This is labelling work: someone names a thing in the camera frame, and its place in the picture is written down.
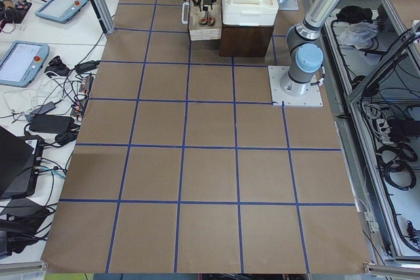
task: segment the white mounting plate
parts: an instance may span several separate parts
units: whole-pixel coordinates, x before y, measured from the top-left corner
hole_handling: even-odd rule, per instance
[[[269,66],[268,74],[270,76],[271,99],[273,106],[295,106],[308,108],[321,108],[322,98],[318,85],[311,85],[308,92],[302,96],[288,95],[280,86],[282,75],[289,71],[289,66]]]
[[[297,4],[297,0],[286,0],[284,3],[278,4],[278,10],[298,11],[299,5]]]

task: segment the person's hand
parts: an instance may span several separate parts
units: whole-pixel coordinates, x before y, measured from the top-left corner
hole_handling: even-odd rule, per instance
[[[5,11],[5,22],[12,23],[20,19],[20,12],[13,7],[7,7]]]

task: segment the blue tablet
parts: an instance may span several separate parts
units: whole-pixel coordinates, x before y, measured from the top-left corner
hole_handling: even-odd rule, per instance
[[[0,61],[0,85],[26,87],[47,59],[47,44],[15,41]]]
[[[88,0],[48,0],[35,14],[59,23],[70,21]]]

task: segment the blue joint cap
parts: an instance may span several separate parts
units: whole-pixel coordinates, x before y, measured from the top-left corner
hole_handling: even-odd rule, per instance
[[[306,73],[314,73],[320,69],[324,54],[315,44],[304,44],[296,52],[296,65]]]

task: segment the tiled surface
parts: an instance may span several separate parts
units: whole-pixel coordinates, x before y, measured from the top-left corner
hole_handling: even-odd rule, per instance
[[[266,65],[290,64],[285,33],[303,12],[279,13],[265,58],[222,58],[218,41],[189,42],[181,4],[119,1],[45,250],[51,270],[362,272],[325,95],[321,109],[270,103]]]

